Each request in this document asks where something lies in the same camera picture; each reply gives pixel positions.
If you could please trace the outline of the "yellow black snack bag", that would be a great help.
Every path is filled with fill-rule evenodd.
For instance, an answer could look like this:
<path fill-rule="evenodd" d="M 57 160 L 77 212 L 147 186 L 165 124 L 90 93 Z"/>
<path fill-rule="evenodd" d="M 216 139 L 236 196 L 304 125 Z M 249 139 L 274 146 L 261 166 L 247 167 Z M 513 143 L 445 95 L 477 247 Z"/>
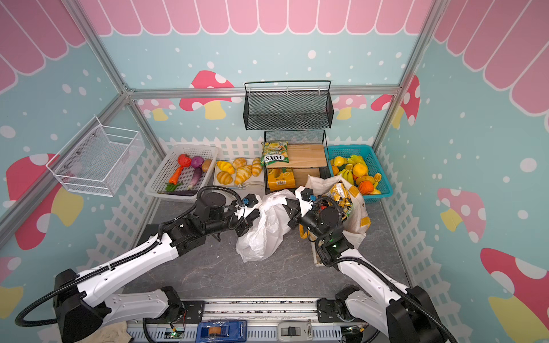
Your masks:
<path fill-rule="evenodd" d="M 345 216 L 348 216 L 353 210 L 352 195 L 342 182 L 334 184 L 326 193 L 326 196 L 337 202 L 337 204 L 343 209 Z"/>

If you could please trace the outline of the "cream canvas tote bag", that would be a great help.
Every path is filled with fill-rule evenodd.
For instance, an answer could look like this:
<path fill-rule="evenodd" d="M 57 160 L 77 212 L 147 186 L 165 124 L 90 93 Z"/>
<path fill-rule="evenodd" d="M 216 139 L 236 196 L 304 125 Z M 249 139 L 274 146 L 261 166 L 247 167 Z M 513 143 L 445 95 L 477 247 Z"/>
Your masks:
<path fill-rule="evenodd" d="M 370 217 L 365 208 L 365 203 L 362 196 L 359 195 L 359 191 L 355 186 L 343 180 L 342 177 L 333 177 L 325 180 L 316 177 L 309 177 L 307 184 L 304 187 L 313 190 L 313 194 L 316 197 L 326 196 L 326 193 L 330 190 L 330 188 L 338 182 L 342 182 L 345 185 L 353 198 L 353 210 L 348 216 L 343 214 L 343 235 L 347 239 L 347 249 L 341 254 L 340 257 L 342 257 L 342 255 L 346 254 L 349 250 L 354 252 L 358 250 L 366 236 L 367 230 L 369 230 L 371 225 Z M 306 238 L 308 238 L 313 244 L 313 238 L 311 238 L 309 234 L 305 233 L 301 227 L 300 234 L 306 236 Z M 320 261 L 320 257 L 318 257 L 315 252 L 314 244 L 313 252 L 315 255 L 315 263 L 323 264 Z"/>

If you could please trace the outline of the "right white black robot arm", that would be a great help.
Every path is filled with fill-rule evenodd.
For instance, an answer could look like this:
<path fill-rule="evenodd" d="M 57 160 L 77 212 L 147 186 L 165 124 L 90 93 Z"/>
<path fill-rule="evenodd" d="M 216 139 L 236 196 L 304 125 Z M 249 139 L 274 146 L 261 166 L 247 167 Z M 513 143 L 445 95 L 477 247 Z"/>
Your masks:
<path fill-rule="evenodd" d="M 314 237 L 321 263 L 350 277 L 357 286 L 340 299 L 340 317 L 361 320 L 391 342 L 456 342 L 441 322 L 427 292 L 406 287 L 370 264 L 343 234 L 343 209 L 328 197 L 298 187 L 288 200 L 289 226 L 302 226 Z"/>

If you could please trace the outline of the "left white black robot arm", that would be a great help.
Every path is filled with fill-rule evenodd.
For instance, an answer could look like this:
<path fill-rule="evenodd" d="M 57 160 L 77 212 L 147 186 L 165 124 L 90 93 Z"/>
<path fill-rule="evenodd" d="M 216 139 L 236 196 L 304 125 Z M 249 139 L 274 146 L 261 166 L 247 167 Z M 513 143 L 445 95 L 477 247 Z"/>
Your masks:
<path fill-rule="evenodd" d="M 240 197 L 227 187 L 205 186 L 196 202 L 172 220 L 157 226 L 157 234 L 98 267 L 55 277 L 54 290 L 25 307 L 15 318 L 19 327 L 57 325 L 63 342 L 78 342 L 110 324 L 135 318 L 175 322 L 185 307 L 173 287 L 137 294 L 117 290 L 154 268 L 203 245 L 208 236 L 225 231 L 238 236 L 260 216 L 256 194 Z"/>

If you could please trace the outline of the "white plastic grocery bag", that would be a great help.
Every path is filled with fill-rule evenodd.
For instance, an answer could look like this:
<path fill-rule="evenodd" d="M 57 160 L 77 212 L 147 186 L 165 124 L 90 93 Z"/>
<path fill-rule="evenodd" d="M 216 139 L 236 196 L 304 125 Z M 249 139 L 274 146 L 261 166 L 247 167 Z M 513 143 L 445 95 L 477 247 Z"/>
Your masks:
<path fill-rule="evenodd" d="M 243 262 L 258 262 L 271 257 L 290 231 L 290 217 L 284 208 L 287 200 L 296 200 L 290 190 L 266 195 L 259 206 L 260 216 L 248 233 L 237 240 L 236 251 Z"/>

